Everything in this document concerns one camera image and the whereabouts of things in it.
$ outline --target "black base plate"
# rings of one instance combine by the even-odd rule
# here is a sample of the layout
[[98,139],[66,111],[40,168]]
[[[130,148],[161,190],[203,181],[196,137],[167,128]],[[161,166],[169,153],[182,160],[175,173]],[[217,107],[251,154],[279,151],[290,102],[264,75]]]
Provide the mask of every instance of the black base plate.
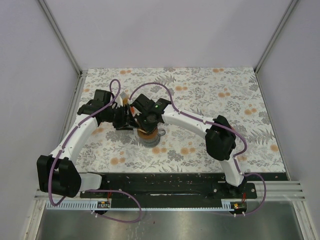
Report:
[[[267,180],[288,180],[285,173],[262,174]],[[242,192],[228,194],[223,173],[104,173],[100,189],[122,190],[133,195],[142,208],[217,208],[221,199],[256,199],[253,183],[246,183]],[[257,181],[254,176],[247,181]],[[81,198],[107,198],[104,192],[85,192]],[[113,193],[112,208],[136,208],[132,199]]]

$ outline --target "white wall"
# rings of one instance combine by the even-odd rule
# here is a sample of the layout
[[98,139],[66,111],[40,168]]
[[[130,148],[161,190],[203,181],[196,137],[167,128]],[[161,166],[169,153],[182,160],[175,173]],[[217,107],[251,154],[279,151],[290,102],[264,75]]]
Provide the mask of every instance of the white wall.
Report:
[[20,237],[77,76],[35,0],[0,1],[0,233]]
[[320,229],[320,1],[302,0],[259,72],[289,172]]
[[83,69],[255,66],[290,0],[46,0]]

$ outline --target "leaf pattern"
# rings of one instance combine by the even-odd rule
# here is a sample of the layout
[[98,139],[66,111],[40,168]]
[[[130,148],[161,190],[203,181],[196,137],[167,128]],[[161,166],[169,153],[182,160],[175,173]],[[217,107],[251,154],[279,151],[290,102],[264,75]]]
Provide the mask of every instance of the leaf pattern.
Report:
[[[238,156],[245,172],[284,172],[284,164],[265,104],[251,67],[166,67],[91,68],[88,70],[79,106],[93,98],[96,89],[109,90],[119,79],[121,91],[130,95],[144,83],[166,85],[181,109],[201,116],[226,117],[243,135],[248,150]],[[157,101],[169,99],[158,85],[137,91]],[[205,141],[181,127],[162,124],[166,135],[154,148],[140,143],[136,131],[115,131],[111,123],[101,123],[83,149],[76,168],[79,172],[223,172],[219,161],[207,154]],[[236,138],[236,150],[243,143]]]

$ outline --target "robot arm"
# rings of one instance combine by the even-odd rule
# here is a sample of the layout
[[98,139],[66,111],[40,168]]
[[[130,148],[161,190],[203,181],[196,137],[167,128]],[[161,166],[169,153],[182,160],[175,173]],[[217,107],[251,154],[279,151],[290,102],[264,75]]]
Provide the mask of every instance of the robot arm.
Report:
[[[86,120],[70,138],[68,137],[70,132],[76,126],[79,126],[79,122],[108,104],[111,96],[111,92],[96,90],[93,100],[90,100],[79,109],[75,123],[61,144],[49,156],[41,155],[39,157],[37,160],[37,172],[41,191],[48,192],[49,172],[62,146],[64,146],[64,150],[59,156],[53,172],[52,193],[72,198],[78,192],[100,187],[101,175],[97,173],[78,173],[75,164],[82,147],[101,122],[112,123],[116,130],[139,129],[145,135],[152,135],[154,131],[157,131],[158,123],[173,124],[194,132],[205,139],[208,154],[220,162],[225,173],[226,182],[235,187],[243,183],[244,177],[237,171],[233,159],[230,159],[230,155],[233,154],[236,147],[236,136],[225,129],[199,122],[176,112],[171,102],[162,98],[154,102],[143,94],[139,95],[131,105],[140,112],[134,117],[130,110],[131,106],[128,104],[120,107],[117,104],[109,106],[94,117]],[[202,118],[204,121],[213,121],[209,117],[203,117],[191,112],[189,114]],[[231,128],[223,116],[219,115],[214,121]]]
[[235,187],[243,182],[244,176],[238,172],[234,160],[230,158],[230,156],[233,156],[236,147],[236,136],[225,129],[205,123],[206,121],[216,122],[231,129],[225,117],[219,115],[216,119],[212,119],[183,111],[198,119],[203,119],[203,122],[199,122],[174,110],[169,101],[160,98],[157,102],[154,102],[143,94],[139,95],[132,105],[141,112],[140,115],[136,116],[136,119],[147,133],[152,134],[158,122],[161,122],[182,127],[199,135],[205,139],[207,153],[220,162],[226,182]]

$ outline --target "floral mat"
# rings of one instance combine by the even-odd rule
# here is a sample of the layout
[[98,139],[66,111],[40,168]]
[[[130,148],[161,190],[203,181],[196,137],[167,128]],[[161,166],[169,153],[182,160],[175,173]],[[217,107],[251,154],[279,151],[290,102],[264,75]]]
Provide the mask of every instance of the floral mat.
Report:
[[[245,172],[285,172],[267,110],[251,67],[181,68],[92,68],[85,80],[80,103],[92,99],[96,89],[109,90],[112,79],[119,79],[121,92],[128,95],[148,82],[166,85],[180,110],[216,118],[222,115],[248,144],[238,157]],[[154,101],[169,99],[160,86],[140,89]],[[115,131],[102,123],[83,147],[76,168],[90,172],[223,172],[219,161],[206,152],[205,141],[193,132],[174,125],[161,124],[166,130],[158,146],[146,148],[136,131]],[[243,143],[236,139],[236,149]]]

